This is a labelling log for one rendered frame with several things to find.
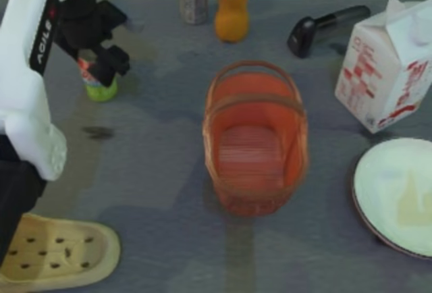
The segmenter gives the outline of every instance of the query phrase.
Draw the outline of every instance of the orange soda bottle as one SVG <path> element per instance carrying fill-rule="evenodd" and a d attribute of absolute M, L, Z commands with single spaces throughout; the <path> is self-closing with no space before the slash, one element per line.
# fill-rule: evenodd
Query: orange soda bottle
<path fill-rule="evenodd" d="M 248 0 L 219 0 L 215 32 L 224 42 L 238 42 L 249 31 Z"/>

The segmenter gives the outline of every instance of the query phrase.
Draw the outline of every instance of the white carton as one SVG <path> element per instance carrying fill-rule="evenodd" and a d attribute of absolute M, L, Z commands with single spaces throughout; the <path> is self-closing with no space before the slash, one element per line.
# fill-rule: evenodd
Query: white carton
<path fill-rule="evenodd" d="M 357 23 L 335 95 L 372 133 L 419 108 L 432 83 L 432 0 L 389 0 Z"/>

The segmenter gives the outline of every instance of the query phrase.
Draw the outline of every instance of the plate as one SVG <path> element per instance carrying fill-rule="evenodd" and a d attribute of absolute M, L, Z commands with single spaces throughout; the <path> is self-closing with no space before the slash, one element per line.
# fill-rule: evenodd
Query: plate
<path fill-rule="evenodd" d="M 432 142 L 399 138 L 371 148 L 354 172 L 353 196 L 382 241 L 432 258 Z"/>

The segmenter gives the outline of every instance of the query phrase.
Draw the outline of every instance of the table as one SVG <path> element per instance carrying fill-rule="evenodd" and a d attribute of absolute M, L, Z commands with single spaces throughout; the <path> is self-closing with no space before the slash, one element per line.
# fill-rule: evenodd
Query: table
<path fill-rule="evenodd" d="M 76 65 L 54 49 L 47 70 L 53 120 L 69 141 L 63 177 L 35 213 L 94 220 L 118 231 L 123 256 L 105 281 L 69 293 L 430 292 L 431 264 L 377 243 L 359 221 L 349 176 L 370 138 L 335 99 L 348 35 L 296 59 L 286 38 L 303 16 L 386 0 L 252 0 L 251 31 L 237 45 L 211 19 L 185 26 L 176 0 L 114 0 L 132 18 L 115 33 L 132 57 L 119 95 L 92 103 Z M 210 4 L 211 18 L 216 2 Z M 256 220 L 220 210 L 204 167 L 201 121 L 207 87 L 223 66 L 263 59 L 293 75 L 309 120 L 310 170 L 279 212 Z M 384 136 L 432 140 L 432 98 Z M 92 140 L 83 128 L 113 131 Z"/>

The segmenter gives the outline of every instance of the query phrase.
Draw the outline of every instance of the red basket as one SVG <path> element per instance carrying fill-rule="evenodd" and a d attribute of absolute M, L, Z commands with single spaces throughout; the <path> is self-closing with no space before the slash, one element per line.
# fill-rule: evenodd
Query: red basket
<path fill-rule="evenodd" d="M 273 74 L 228 74 L 253 66 Z M 215 192 L 235 215 L 276 212 L 306 173 L 302 100 L 290 76 L 271 63 L 240 61 L 218 73 L 207 93 L 202 134 Z"/>

